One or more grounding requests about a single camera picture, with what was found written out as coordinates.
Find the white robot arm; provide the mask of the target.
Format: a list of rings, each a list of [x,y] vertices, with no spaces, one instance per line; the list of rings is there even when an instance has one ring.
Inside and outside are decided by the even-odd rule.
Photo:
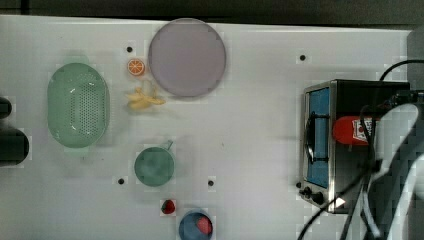
[[[361,240],[403,240],[404,222],[418,175],[423,172],[423,106],[400,105],[385,114],[376,130],[379,171],[363,194]]]

